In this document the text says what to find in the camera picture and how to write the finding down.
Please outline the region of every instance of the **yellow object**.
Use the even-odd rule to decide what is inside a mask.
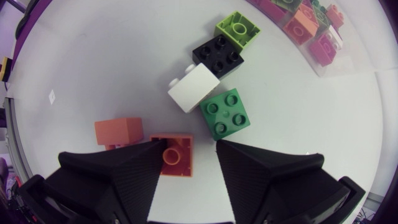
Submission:
[[[6,73],[6,66],[7,66],[7,57],[4,57],[2,59],[2,66],[1,66],[1,71],[0,71],[0,80],[4,78],[4,74]]]

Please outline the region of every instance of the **purple edge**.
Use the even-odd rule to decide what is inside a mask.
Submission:
[[[36,21],[39,19],[40,15],[44,12],[45,8],[51,3],[52,0],[40,0],[36,7],[32,10],[32,13],[29,16],[28,21],[25,24],[24,29],[22,30],[17,42],[15,44],[14,56],[12,58],[11,69],[14,68],[15,62],[18,58],[19,52],[21,51],[22,46],[25,43],[27,36],[35,25]]]

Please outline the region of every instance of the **pink lego brick in container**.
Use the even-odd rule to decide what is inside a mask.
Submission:
[[[331,64],[336,56],[336,50],[325,34],[319,36],[319,38],[310,45],[310,51],[322,67]]]
[[[270,17],[275,23],[280,22],[283,17],[287,14],[287,10],[282,9],[276,4],[272,3],[271,0],[247,0],[248,2],[255,5],[262,13]]]

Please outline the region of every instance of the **black lego brick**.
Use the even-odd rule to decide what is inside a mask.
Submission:
[[[244,62],[223,34],[193,50],[192,59],[196,64],[203,63],[218,79]]]

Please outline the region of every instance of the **orange lego brick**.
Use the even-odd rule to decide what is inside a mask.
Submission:
[[[335,29],[339,29],[344,24],[344,15],[338,10],[337,6],[333,4],[330,5],[327,9],[326,15]]]
[[[95,135],[99,145],[106,150],[116,146],[129,146],[144,138],[141,118],[118,118],[94,123]]]
[[[298,7],[298,9],[300,11],[302,11],[304,13],[304,15],[309,18],[316,27],[319,27],[318,21],[317,21],[317,17],[315,16],[314,11],[312,10],[312,7],[308,7],[303,3],[301,3],[301,5]]]
[[[302,45],[315,36],[318,27],[301,10],[297,10],[283,30],[297,44]]]
[[[193,135],[160,133],[150,136],[150,140],[167,139],[167,149],[163,152],[161,175],[192,177]]]

